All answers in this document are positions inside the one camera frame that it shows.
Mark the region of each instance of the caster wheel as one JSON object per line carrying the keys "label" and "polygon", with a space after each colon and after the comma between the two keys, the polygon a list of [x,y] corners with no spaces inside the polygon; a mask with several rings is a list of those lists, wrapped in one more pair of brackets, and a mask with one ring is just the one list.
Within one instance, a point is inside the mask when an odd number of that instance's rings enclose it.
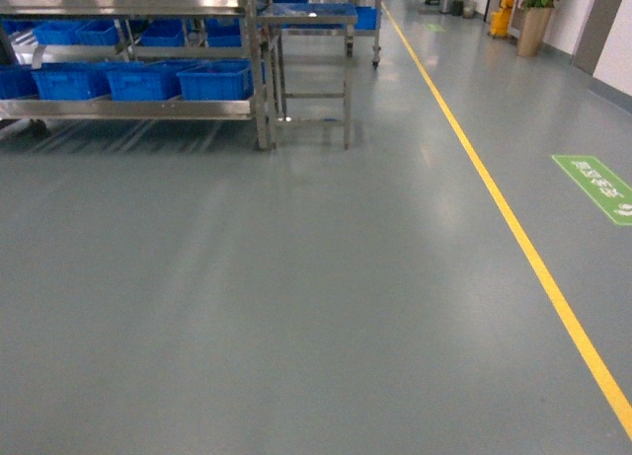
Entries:
{"label": "caster wheel", "polygon": [[31,121],[31,124],[29,124],[29,129],[31,130],[31,133],[35,137],[49,137],[50,136],[50,131],[48,130],[46,123],[40,119]]}

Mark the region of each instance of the potted plant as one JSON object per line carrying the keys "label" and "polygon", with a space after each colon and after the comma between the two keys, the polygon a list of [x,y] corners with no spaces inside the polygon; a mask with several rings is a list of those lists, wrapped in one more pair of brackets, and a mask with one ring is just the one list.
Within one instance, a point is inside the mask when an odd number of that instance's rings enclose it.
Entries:
{"label": "potted plant", "polygon": [[525,10],[524,23],[517,42],[519,56],[532,57],[537,54],[556,1],[518,0],[519,9]]}

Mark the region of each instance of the steel shelf frame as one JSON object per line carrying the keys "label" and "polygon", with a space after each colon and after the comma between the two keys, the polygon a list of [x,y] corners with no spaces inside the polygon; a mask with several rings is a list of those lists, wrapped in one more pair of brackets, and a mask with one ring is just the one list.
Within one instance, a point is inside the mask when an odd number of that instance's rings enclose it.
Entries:
{"label": "steel shelf frame", "polygon": [[[304,123],[316,123],[323,125],[341,125],[344,129],[344,146],[349,149],[352,128],[352,96],[353,96],[353,50],[354,50],[354,25],[357,22],[355,9],[351,12],[341,13],[310,13],[308,11],[293,11],[292,9],[276,9],[279,5],[270,5],[259,16],[259,22],[264,28],[265,41],[263,54],[265,59],[266,74],[272,78],[273,87],[267,95],[268,111],[270,113],[270,129],[273,148],[277,148],[277,128],[282,126],[296,126]],[[285,85],[284,60],[282,49],[282,36],[285,24],[343,24],[345,25],[345,49],[344,49],[344,82],[340,92],[327,93],[288,93]],[[287,114],[287,100],[290,99],[342,99],[342,118],[315,118],[315,117],[290,117]]]}
{"label": "steel shelf frame", "polygon": [[[118,47],[34,47],[34,66],[48,53],[110,56],[124,54],[131,58],[249,58],[259,65],[262,54],[257,28],[257,0],[0,0],[0,17],[13,19],[111,18],[120,20],[146,18],[240,18],[242,47],[140,47],[133,42],[127,49]],[[15,51],[0,28],[3,54],[15,61]],[[0,120],[21,118],[58,119],[255,119],[260,149],[269,148],[266,122],[266,91],[260,68],[253,68],[254,95],[244,101],[188,102],[175,98],[164,102],[113,102],[101,97],[85,102],[51,102],[33,98],[0,101]]]}

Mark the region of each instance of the floor sticker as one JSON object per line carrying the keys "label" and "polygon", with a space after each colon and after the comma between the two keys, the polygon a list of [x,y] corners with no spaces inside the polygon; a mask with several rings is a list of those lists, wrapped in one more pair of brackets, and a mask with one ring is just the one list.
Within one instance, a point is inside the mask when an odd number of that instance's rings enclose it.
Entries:
{"label": "floor sticker", "polygon": [[433,33],[444,33],[445,29],[442,28],[439,24],[424,24],[424,26],[426,26],[426,29],[428,29],[429,31],[432,31]]}
{"label": "floor sticker", "polygon": [[632,226],[632,188],[593,156],[553,156],[571,179],[617,225]]}

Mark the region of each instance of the yellow floor line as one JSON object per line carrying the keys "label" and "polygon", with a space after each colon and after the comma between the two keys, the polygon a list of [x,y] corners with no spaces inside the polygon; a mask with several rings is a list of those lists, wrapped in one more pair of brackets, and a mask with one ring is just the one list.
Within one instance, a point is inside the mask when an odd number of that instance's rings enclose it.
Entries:
{"label": "yellow floor line", "polygon": [[459,141],[461,141],[461,145],[465,149],[465,152],[467,152],[467,155],[476,168],[476,171],[485,183],[487,190],[496,202],[496,205],[501,210],[503,217],[507,221],[510,229],[513,232],[513,235],[515,236],[515,239],[522,248],[524,255],[531,264],[531,267],[533,267],[533,270],[535,271],[537,278],[542,283],[542,287],[544,288],[546,294],[549,296],[553,307],[555,307],[555,310],[560,316],[564,327],[566,327],[566,330],[571,336],[571,339],[573,339],[577,350],[580,352],[582,358],[586,362],[586,365],[591,371],[594,380],[603,392],[605,398],[610,403],[610,406],[614,410],[614,413],[619,418],[619,421],[627,432],[628,437],[630,438],[630,440],[632,440],[632,407],[630,407],[630,403],[628,402],[627,398],[623,394],[623,391],[621,391],[621,388],[610,373],[610,370],[603,362],[603,359],[601,359],[601,356],[599,356],[599,353],[591,342],[591,339],[589,339],[589,336],[584,331],[582,324],[576,317],[569,303],[566,301],[566,298],[564,297],[562,291],[555,282],[555,279],[553,279],[551,272],[546,267],[546,264],[544,263],[542,258],[540,258],[540,255],[535,250],[535,247],[531,243],[531,240],[529,240],[529,237],[524,232],[524,229],[517,221],[514,212],[512,211],[509,204],[505,200],[505,197],[496,185],[496,182],[494,182],[494,179],[492,179],[492,176],[474,150],[474,147],[472,147],[472,143],[465,135],[465,132],[463,132],[463,129],[456,120],[456,117],[454,117],[454,114],[443,99],[443,96],[433,82],[433,79],[426,71],[426,68],[424,68],[421,60],[406,39],[406,36],[404,36],[401,28],[384,4],[382,4],[382,9],[391,20],[393,28],[406,46],[408,52],[411,54],[411,57],[413,57],[417,68],[419,69],[422,76],[424,77],[424,80],[426,80],[426,83],[433,92],[436,102],[441,107],[443,114],[445,114],[445,117],[452,126],[452,129],[456,133]]}

